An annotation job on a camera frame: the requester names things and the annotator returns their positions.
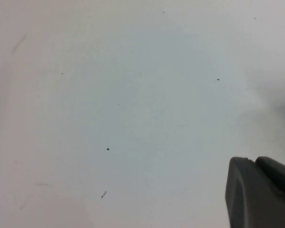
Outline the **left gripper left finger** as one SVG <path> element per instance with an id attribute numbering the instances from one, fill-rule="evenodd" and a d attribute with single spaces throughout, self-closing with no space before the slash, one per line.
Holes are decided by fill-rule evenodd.
<path id="1" fill-rule="evenodd" d="M 230 159 L 225 200 L 232 228 L 285 228 L 285 195 L 256 161 Z"/>

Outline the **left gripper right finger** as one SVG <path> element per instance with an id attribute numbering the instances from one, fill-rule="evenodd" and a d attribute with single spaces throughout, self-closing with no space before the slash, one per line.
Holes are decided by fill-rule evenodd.
<path id="1" fill-rule="evenodd" d="M 285 195 L 285 165 L 269 157 L 258 157 L 256 165 Z"/>

